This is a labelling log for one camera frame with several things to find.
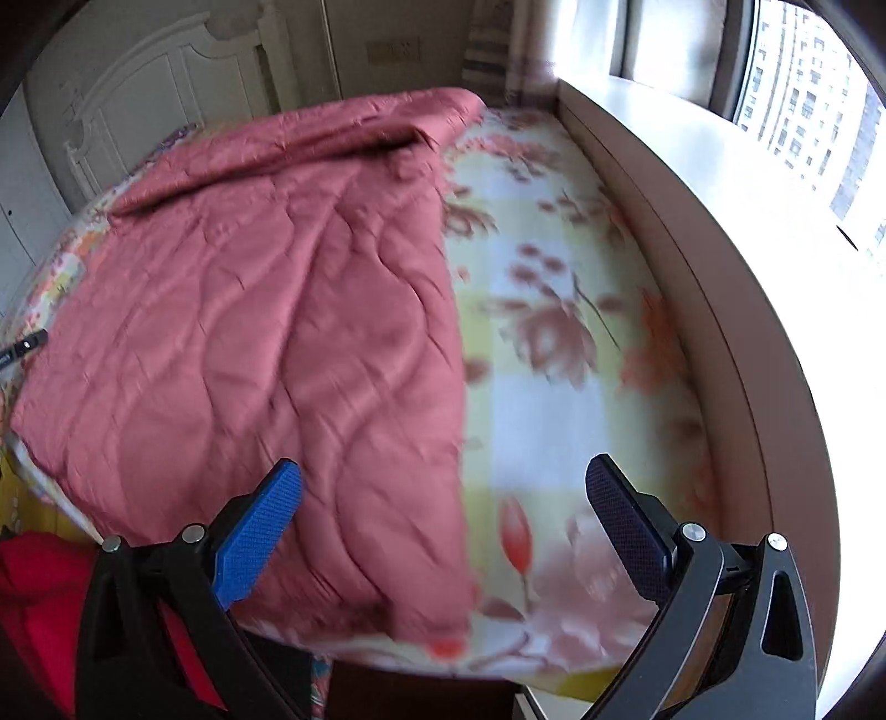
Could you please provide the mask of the floral bed sheet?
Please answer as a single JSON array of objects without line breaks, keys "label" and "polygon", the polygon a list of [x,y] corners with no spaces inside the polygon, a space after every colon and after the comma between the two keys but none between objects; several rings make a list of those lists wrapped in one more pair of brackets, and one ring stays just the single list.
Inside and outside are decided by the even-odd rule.
[{"label": "floral bed sheet", "polygon": [[[2,336],[43,328],[83,279],[112,204],[163,148],[76,216]],[[299,642],[385,671],[508,678],[567,697],[602,692],[652,621],[584,495],[610,455],[682,519],[713,522],[717,491],[696,389],[667,301],[614,195],[550,114],[482,108],[443,155],[443,248],[464,360],[460,479],[473,606],[466,633]],[[91,540],[99,531],[9,428],[36,356],[2,385],[2,452],[15,474]]]}]

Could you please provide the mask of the wall socket plate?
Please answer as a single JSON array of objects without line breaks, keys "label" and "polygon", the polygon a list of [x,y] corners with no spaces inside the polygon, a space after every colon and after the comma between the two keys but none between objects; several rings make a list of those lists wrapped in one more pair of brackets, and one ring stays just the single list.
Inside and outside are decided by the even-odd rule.
[{"label": "wall socket plate", "polygon": [[398,64],[420,62],[419,36],[368,40],[365,44],[369,64]]}]

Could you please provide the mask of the pink quilted jacket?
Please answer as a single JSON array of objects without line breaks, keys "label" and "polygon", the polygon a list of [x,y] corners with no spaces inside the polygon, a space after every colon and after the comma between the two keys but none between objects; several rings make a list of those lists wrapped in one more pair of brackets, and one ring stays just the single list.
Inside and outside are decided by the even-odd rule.
[{"label": "pink quilted jacket", "polygon": [[466,633],[466,387],[443,248],[463,89],[264,117],[164,153],[27,369],[9,428],[99,531],[165,542],[300,466],[249,625]]}]

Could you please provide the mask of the window frame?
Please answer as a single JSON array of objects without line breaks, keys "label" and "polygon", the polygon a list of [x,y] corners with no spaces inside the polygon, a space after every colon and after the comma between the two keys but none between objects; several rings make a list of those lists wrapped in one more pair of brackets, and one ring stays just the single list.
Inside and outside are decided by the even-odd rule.
[{"label": "window frame", "polygon": [[858,248],[884,244],[884,105],[799,2],[629,2],[617,73],[738,126]]}]

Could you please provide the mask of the white wardrobe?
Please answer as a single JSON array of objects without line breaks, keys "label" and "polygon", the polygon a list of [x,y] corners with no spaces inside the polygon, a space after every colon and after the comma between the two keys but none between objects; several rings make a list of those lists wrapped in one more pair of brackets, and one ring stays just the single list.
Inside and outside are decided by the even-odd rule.
[{"label": "white wardrobe", "polygon": [[0,301],[6,316],[70,222],[68,204],[34,135],[24,85],[15,90],[0,121],[0,203]]}]

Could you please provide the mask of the red jacket sleeve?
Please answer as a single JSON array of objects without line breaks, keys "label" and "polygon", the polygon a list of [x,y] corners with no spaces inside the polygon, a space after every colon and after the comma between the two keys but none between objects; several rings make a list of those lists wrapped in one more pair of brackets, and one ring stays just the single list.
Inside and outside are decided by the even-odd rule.
[{"label": "red jacket sleeve", "polygon": [[226,718],[190,623],[221,609],[180,543],[2,542],[6,718]]}]

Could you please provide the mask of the striped patterned curtain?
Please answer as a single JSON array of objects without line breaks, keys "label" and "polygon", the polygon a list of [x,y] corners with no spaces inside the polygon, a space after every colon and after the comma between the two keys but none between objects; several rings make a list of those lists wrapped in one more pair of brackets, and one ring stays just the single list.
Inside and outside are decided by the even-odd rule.
[{"label": "striped patterned curtain", "polygon": [[550,108],[562,81],[620,68],[628,4],[619,0],[476,2],[462,85],[496,108]]}]

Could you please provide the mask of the white wooden headboard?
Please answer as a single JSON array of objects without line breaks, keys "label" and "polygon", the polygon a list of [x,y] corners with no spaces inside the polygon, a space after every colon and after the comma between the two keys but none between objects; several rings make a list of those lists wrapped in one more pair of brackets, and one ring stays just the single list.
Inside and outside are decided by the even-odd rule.
[{"label": "white wooden headboard", "polygon": [[173,132],[302,102],[278,2],[87,2],[24,78],[49,175],[76,212]]}]

